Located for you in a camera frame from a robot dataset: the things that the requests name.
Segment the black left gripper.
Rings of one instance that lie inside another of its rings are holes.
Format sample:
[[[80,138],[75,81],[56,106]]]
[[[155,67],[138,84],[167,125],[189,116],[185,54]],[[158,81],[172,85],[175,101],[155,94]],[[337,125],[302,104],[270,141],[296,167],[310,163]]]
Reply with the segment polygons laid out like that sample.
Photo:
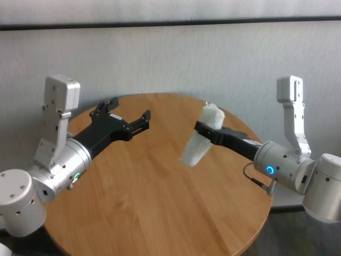
[[[89,113],[89,117],[93,117],[91,124],[74,136],[87,149],[91,159],[96,158],[112,142],[130,141],[137,134],[149,129],[151,110],[146,110],[139,119],[128,124],[122,118],[117,119],[107,114],[118,106],[117,97],[100,101]]]

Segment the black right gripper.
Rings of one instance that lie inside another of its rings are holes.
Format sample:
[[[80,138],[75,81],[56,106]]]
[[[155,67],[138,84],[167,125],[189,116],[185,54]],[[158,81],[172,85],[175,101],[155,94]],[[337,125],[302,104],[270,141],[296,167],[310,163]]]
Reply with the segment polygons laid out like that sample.
[[[227,127],[214,129],[201,121],[196,121],[194,129],[212,144],[229,148],[239,155],[253,161],[261,143],[251,139],[246,133]]]

